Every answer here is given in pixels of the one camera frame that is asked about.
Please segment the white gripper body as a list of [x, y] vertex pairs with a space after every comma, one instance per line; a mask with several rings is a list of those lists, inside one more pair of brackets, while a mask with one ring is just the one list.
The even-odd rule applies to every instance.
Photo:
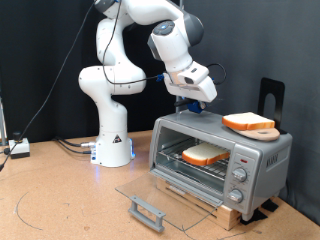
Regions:
[[172, 95], [204, 102], [212, 102], [217, 96], [209, 70], [195, 61], [182, 71], [165, 73], [164, 82]]

